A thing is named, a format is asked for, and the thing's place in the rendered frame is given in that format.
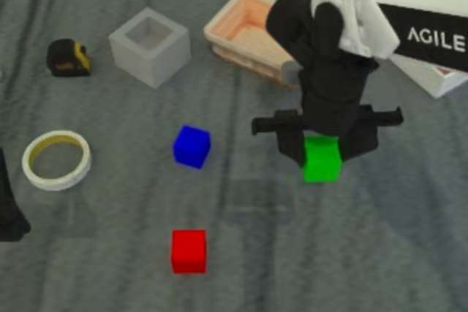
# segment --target gray box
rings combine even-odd
[[[145,8],[109,36],[116,66],[158,88],[191,59],[189,30]]]

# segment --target roll of tape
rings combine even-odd
[[[58,142],[69,142],[79,146],[83,150],[83,157],[79,165],[71,173],[60,178],[39,177],[32,170],[34,160],[46,147]],[[24,151],[22,164],[24,174],[34,186],[47,191],[60,191],[71,188],[86,176],[91,168],[91,150],[86,140],[77,133],[71,131],[51,131],[39,136],[29,144]]]

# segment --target table surface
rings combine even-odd
[[[341,179],[307,185],[250,120],[296,108],[298,92],[226,63],[203,26],[227,0],[3,0],[0,145],[33,227],[0,243],[0,311],[468,311],[468,86],[440,100],[392,63],[363,100],[401,106],[380,149]],[[144,7],[190,30],[193,58],[153,90],[116,68],[107,36]],[[90,77],[51,77],[47,45],[81,41]],[[203,170],[176,164],[184,124],[210,131]],[[59,193],[20,167],[38,135],[69,129],[93,153],[88,176]],[[57,148],[37,171],[71,169]],[[173,229],[206,229],[208,272],[173,275]]]

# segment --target black object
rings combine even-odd
[[[305,131],[339,138],[343,161],[375,150],[380,126],[403,123],[401,109],[376,113],[360,105],[367,77],[379,68],[365,58],[339,48],[344,19],[329,3],[316,8],[312,0],[277,0],[266,21],[267,32],[302,67],[302,113],[276,111],[273,118],[255,118],[252,133],[276,133],[280,153],[302,167],[306,160]]]
[[[31,225],[13,197],[7,165],[0,148],[0,242],[15,242],[31,231]]]
[[[55,77],[79,77],[91,74],[86,48],[73,39],[57,39],[47,51],[47,67]]]

